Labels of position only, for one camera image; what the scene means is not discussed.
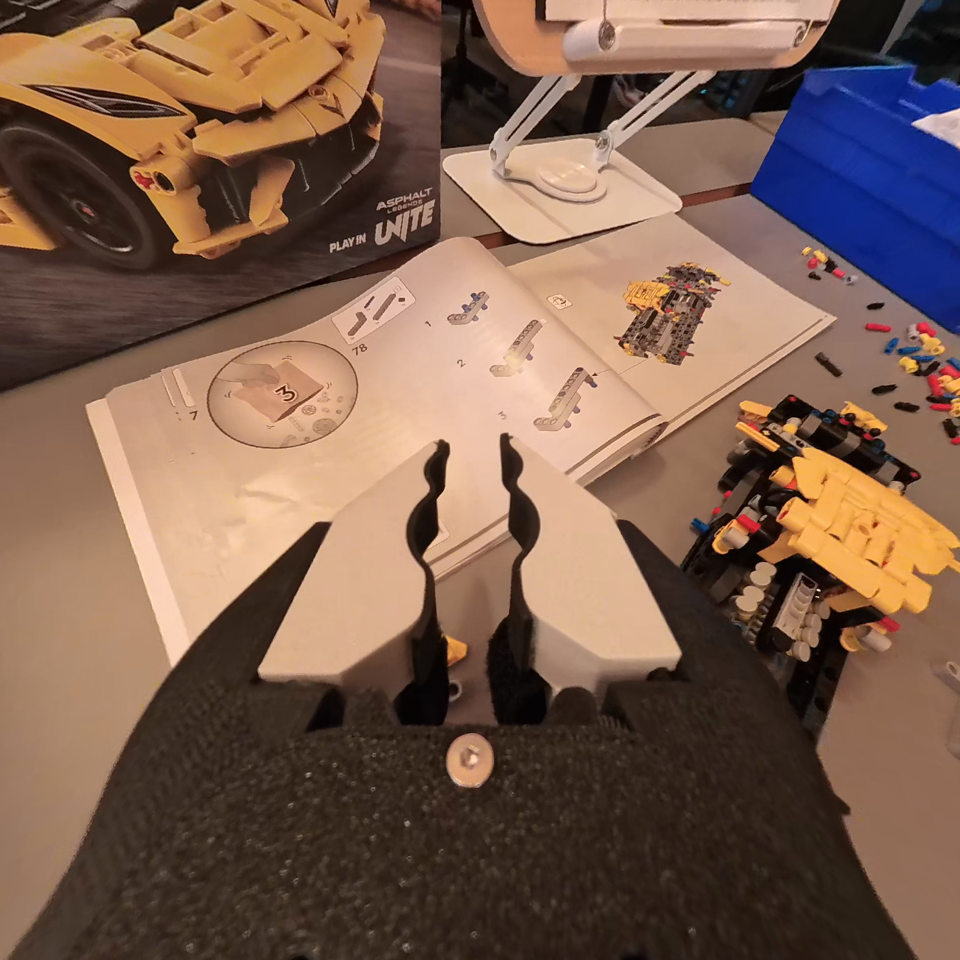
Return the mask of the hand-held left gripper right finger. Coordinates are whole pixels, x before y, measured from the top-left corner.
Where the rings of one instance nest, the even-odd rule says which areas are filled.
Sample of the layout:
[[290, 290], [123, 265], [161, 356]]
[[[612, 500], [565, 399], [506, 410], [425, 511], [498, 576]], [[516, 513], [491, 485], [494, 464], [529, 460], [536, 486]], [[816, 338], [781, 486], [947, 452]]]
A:
[[496, 722], [533, 726], [571, 690], [600, 708], [625, 685], [676, 679], [681, 647], [631, 550], [637, 533], [518, 437], [499, 438], [517, 547], [487, 646]]

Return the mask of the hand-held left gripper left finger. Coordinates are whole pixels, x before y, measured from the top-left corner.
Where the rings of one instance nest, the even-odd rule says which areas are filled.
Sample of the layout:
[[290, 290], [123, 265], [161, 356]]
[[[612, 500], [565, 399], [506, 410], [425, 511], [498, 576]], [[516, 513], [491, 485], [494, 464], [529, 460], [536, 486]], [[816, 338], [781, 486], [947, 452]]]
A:
[[448, 642], [426, 550], [450, 445], [429, 441], [339, 510], [258, 667], [267, 682], [383, 693], [406, 724], [449, 710]]

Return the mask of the instruction booklet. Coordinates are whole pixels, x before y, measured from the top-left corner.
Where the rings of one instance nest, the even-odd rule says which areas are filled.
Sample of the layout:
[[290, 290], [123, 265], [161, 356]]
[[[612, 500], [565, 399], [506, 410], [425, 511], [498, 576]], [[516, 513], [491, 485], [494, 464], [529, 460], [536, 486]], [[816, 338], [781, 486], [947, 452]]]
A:
[[174, 665], [427, 442], [451, 447], [427, 552], [442, 577], [508, 536], [500, 434], [589, 484], [834, 322], [676, 214], [510, 267], [454, 238], [279, 339], [87, 411]]

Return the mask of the yellow black toy brick car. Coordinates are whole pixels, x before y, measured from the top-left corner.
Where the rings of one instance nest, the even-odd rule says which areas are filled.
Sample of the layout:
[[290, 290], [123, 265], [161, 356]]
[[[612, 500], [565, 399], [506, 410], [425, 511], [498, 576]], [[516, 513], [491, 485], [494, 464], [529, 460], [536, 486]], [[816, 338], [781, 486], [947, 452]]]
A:
[[742, 401], [721, 495], [680, 568], [759, 655], [820, 739], [847, 660], [888, 651], [900, 619], [958, 571], [958, 537], [908, 496], [918, 470], [847, 402]]

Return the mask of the pile of blue red pins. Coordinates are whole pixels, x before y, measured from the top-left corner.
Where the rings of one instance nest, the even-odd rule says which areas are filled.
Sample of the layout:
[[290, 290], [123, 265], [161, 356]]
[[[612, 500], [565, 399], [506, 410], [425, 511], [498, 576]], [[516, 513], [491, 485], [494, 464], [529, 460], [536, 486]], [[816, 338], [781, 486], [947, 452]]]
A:
[[892, 385], [876, 386], [876, 396], [894, 395], [906, 381], [913, 384], [916, 397], [906, 391], [894, 400], [894, 409], [911, 416], [929, 415], [937, 420], [938, 431], [949, 445], [959, 447], [959, 364], [938, 330], [928, 321], [911, 323], [894, 336], [892, 325], [868, 322], [865, 332], [882, 339], [879, 352], [889, 360], [899, 379]]

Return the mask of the blue plastic bin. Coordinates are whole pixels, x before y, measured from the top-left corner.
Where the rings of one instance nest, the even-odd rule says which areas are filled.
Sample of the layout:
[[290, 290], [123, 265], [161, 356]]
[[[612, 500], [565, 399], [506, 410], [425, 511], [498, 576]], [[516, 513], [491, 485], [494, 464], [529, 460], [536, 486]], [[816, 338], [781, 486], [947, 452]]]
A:
[[936, 325], [959, 330], [958, 147], [916, 126], [958, 85], [910, 65], [811, 69], [751, 194]]

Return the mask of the grey desk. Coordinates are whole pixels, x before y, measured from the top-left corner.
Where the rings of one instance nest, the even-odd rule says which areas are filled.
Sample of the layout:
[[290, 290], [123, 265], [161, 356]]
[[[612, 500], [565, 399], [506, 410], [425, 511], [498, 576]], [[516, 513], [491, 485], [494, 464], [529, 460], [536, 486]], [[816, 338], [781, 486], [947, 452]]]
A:
[[[782, 114], [655, 126], [634, 161], [683, 198], [681, 217], [778, 285], [836, 317], [868, 295], [809, 280], [809, 240], [747, 194]], [[176, 362], [304, 326], [343, 306], [402, 257], [193, 326], [2, 395], [2, 956], [29, 928], [75, 853], [105, 780], [168, 670], [158, 625], [90, 430], [86, 406]], [[908, 304], [891, 295], [904, 307]], [[788, 356], [591, 490], [672, 561], [690, 520], [714, 506], [741, 398], [804, 390], [846, 399], [814, 365], [817, 342]], [[856, 654], [820, 741], [851, 807], [847, 830], [877, 893], [919, 958], [958, 958], [958, 760], [945, 746], [956, 697], [931, 673], [958, 660], [958, 579], [937, 579], [928, 610], [893, 647]]]

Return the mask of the toy car set box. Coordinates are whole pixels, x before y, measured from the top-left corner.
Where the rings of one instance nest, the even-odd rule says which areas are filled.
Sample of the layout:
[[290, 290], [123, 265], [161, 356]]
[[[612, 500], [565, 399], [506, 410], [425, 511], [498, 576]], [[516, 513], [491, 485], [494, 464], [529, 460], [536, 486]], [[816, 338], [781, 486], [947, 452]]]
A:
[[2, 390], [436, 241], [441, 2], [3, 1]]

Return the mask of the white document stand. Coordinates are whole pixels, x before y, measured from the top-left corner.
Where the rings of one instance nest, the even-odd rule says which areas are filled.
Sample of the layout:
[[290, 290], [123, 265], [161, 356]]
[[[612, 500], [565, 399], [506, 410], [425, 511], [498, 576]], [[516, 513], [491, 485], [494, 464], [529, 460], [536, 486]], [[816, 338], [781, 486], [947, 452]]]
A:
[[[619, 148], [718, 71], [793, 66], [832, 19], [540, 21], [536, 2], [481, 1], [486, 39], [537, 84], [484, 150], [453, 152], [443, 171], [497, 223], [528, 245], [550, 245], [630, 226], [682, 208], [679, 196]], [[833, 14], [838, 7], [834, 6]], [[599, 132], [528, 141], [582, 78], [663, 73], [666, 79]]]

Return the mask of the white printed paper bag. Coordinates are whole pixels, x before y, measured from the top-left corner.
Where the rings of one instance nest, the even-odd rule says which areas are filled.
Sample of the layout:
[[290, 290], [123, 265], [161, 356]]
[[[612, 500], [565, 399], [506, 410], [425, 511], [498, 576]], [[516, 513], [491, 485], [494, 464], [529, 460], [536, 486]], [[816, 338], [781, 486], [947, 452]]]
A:
[[912, 123], [913, 128], [930, 137], [950, 144], [957, 151], [960, 147], [960, 109], [928, 114]]

